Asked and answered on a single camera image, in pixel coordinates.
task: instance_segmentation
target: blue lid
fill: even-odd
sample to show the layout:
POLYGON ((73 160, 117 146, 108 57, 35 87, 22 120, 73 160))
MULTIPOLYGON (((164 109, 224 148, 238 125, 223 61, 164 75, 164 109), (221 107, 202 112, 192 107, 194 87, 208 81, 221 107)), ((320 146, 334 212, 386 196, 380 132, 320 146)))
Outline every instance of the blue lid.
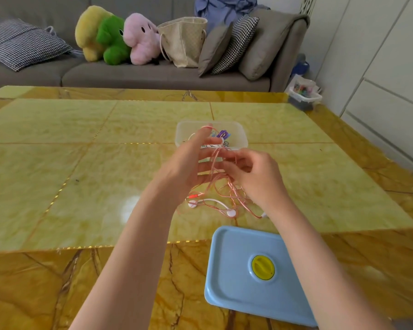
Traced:
POLYGON ((229 226, 218 228, 209 253, 205 299, 227 309, 317 326, 285 243, 277 234, 229 226), (254 273, 254 259, 269 259, 269 264, 262 264, 261 269, 271 271, 273 265, 273 275, 265 276, 269 280, 254 273))

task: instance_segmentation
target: yellow knob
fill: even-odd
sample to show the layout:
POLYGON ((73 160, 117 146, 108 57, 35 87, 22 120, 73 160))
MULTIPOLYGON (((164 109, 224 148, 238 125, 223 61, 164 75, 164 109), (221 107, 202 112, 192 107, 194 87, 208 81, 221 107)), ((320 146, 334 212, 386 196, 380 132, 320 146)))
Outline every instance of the yellow knob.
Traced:
POLYGON ((266 256, 258 255, 252 260, 252 270, 261 280, 269 280, 274 277, 274 263, 266 256))

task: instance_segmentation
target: green plush toy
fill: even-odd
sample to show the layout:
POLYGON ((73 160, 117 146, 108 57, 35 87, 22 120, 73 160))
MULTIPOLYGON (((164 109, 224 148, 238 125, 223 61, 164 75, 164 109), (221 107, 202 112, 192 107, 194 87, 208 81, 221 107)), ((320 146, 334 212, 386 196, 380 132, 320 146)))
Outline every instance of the green plush toy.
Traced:
POLYGON ((96 41, 104 46, 104 61, 108 65, 119 65, 130 58, 131 47, 124 43, 124 20, 112 15, 104 19, 98 28, 96 41))

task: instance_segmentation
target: black and white cushion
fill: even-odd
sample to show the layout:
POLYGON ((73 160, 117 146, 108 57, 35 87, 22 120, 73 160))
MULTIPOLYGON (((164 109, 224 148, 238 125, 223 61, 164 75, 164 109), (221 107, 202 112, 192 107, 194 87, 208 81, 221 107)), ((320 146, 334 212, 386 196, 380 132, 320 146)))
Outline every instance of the black and white cushion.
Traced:
POLYGON ((71 49, 63 40, 22 20, 8 20, 0 24, 0 62, 15 72, 71 49))
POLYGON ((213 67, 211 74, 221 74, 236 65, 236 63, 242 59, 242 56, 245 54, 245 51, 254 36, 258 22, 258 17, 245 15, 234 23, 229 45, 220 58, 220 61, 213 67))

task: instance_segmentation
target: person's right hand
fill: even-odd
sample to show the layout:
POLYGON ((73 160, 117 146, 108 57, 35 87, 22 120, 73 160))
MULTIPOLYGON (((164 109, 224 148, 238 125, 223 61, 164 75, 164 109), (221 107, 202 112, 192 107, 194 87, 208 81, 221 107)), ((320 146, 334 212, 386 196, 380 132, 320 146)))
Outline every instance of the person's right hand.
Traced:
POLYGON ((226 157, 222 162, 225 172, 266 214, 291 202, 278 164, 268 153, 243 148, 229 151, 226 157))

